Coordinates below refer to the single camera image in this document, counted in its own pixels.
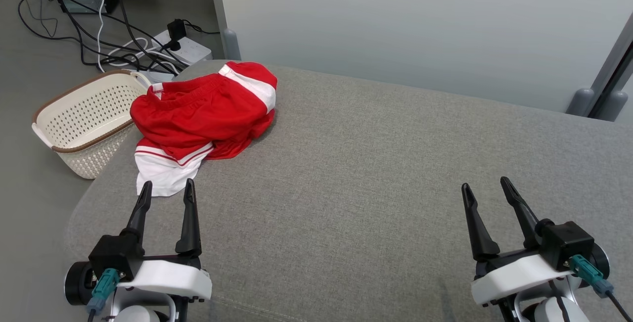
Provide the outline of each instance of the gray upholstered bench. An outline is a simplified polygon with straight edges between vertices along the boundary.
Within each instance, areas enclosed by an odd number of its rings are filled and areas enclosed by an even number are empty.
[[[217,71],[197,64],[180,78]],[[470,183],[502,250],[522,235],[499,186],[510,177],[540,218],[574,220],[606,250],[633,309],[633,128],[457,96],[271,66],[277,113],[238,157],[196,178],[213,297],[190,322],[500,320],[473,302],[460,185]],[[84,195],[66,245],[85,259],[125,226],[136,200],[134,131]],[[170,254],[181,194],[154,198],[148,254]],[[580,294],[592,321],[619,321]]]

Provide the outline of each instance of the laundry basket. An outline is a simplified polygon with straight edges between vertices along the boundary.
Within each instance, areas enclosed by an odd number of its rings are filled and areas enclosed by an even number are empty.
[[[130,107],[149,81],[138,72],[106,72],[52,99],[33,115],[33,131],[82,178],[99,176],[133,128]]]

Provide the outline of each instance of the white power strip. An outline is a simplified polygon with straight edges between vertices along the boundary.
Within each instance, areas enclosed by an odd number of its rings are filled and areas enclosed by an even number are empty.
[[[169,43],[172,39],[169,36],[169,31],[163,31],[162,33],[156,35],[155,38],[163,45]],[[185,37],[178,40],[178,42],[181,45],[181,49],[177,51],[169,50],[169,52],[174,54],[174,56],[181,61],[185,61],[193,65],[201,60],[213,59],[210,49],[198,44],[190,38]],[[154,45],[154,47],[160,47],[160,45],[158,45],[158,43],[154,40],[152,40],[152,45]]]
[[[141,74],[144,74],[145,77],[147,77],[147,79],[149,79],[149,81],[152,83],[152,85],[156,84],[156,83],[164,83],[164,82],[171,82],[174,80],[174,75],[173,74],[163,74],[161,72],[154,72],[154,71],[139,71]],[[147,88],[147,84],[145,83],[145,81],[140,81],[141,85],[145,86],[145,88]]]

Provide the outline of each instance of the brown basket rim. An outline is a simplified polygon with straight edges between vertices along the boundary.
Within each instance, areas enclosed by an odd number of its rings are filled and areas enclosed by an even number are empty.
[[[63,153],[63,154],[68,154],[68,153],[76,153],[77,151],[82,151],[90,146],[93,146],[95,144],[97,144],[100,141],[103,141],[104,139],[108,139],[108,137],[111,137],[112,135],[124,130],[125,128],[127,128],[129,125],[131,125],[133,123],[133,121],[130,119],[129,121],[126,121],[125,123],[121,124],[120,126],[117,126],[116,128],[114,128],[113,130],[110,130],[109,132],[100,135],[99,137],[94,138],[93,140],[90,140],[89,142],[86,142],[86,144],[82,144],[80,146],[75,146],[74,148],[59,148],[59,146],[52,146],[50,147],[53,151],[56,151],[57,153]]]
[[[112,70],[112,71],[104,72],[103,74],[99,74],[99,76],[93,77],[92,79],[89,79],[88,81],[82,83],[79,86],[76,86],[76,87],[71,88],[70,90],[67,90],[66,92],[54,97],[50,101],[48,101],[45,104],[43,104],[43,106],[41,106],[35,112],[35,114],[33,115],[32,123],[36,124],[38,122],[38,116],[41,113],[41,111],[43,111],[47,106],[50,106],[52,103],[58,101],[62,97],[65,97],[68,94],[71,94],[72,92],[75,92],[76,90],[79,90],[80,88],[82,88],[82,87],[84,87],[86,85],[90,85],[90,83],[93,83],[94,81],[102,79],[103,77],[110,76],[110,75],[115,75],[115,74],[131,75],[132,72],[129,71],[129,70]],[[80,146],[75,146],[74,148],[59,148],[59,146],[52,146],[50,148],[53,151],[56,151],[57,153],[76,153],[77,151],[84,150],[84,149],[88,148],[89,146],[93,146],[93,145],[97,144],[98,142],[106,139],[107,137],[110,137],[111,135],[116,134],[117,132],[123,130],[124,128],[126,128],[129,125],[131,125],[132,123],[133,123],[133,121],[130,119],[129,121],[126,121],[125,123],[121,124],[120,126],[117,126],[113,130],[110,130],[107,133],[105,133],[103,135],[100,135],[99,137],[96,137],[93,140],[90,140],[89,142],[86,142],[86,144],[82,144]]]

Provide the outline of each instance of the white cable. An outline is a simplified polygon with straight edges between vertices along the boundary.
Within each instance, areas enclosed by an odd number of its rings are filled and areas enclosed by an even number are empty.
[[[167,54],[160,53],[160,52],[158,52],[158,51],[151,51],[151,49],[150,49],[150,50],[147,50],[147,52],[148,52],[148,53],[151,53],[151,54],[156,54],[156,55],[158,55],[158,56],[160,56],[160,57],[162,57],[162,58],[165,58],[165,59],[167,59],[167,60],[177,61],[177,60],[176,60],[176,59],[174,59],[173,57],[171,57],[171,56],[169,56],[169,55],[167,55]],[[187,66],[191,66],[191,64],[190,64],[190,63],[188,63],[187,61],[184,61],[184,60],[183,60],[182,62],[183,62],[185,65],[187,65]]]
[[[162,63],[163,65],[169,65],[177,75],[180,74],[180,72],[178,72],[178,70],[176,69],[176,66],[174,66],[171,62],[169,61],[158,61],[158,62]],[[154,65],[152,65],[152,69],[156,66],[158,66],[158,63],[155,63]]]
[[[143,46],[143,49],[147,48],[147,45],[149,45],[149,41],[147,41],[146,38],[135,38],[136,41],[144,41],[145,45]],[[127,43],[125,43],[123,45],[123,47],[127,47],[128,45],[132,44],[134,41],[130,40]],[[116,53],[117,51],[123,51],[123,49],[120,49],[119,47],[117,47],[116,49],[112,50],[111,52],[108,53],[108,56],[112,56],[112,54]],[[143,56],[145,56],[145,53],[143,53],[142,51],[134,54],[134,56],[136,56],[136,58],[141,58]],[[111,66],[115,66],[115,67],[122,67],[122,66],[127,66],[129,65],[129,63],[125,63],[125,62],[111,62],[108,65]]]
[[[99,66],[99,70],[105,72],[103,70],[103,66],[101,65],[101,31],[103,30],[103,16],[101,12],[103,11],[103,6],[106,4],[106,0],[101,0],[101,6],[99,6],[99,20],[101,20],[101,27],[99,27],[99,32],[97,33],[97,66]]]

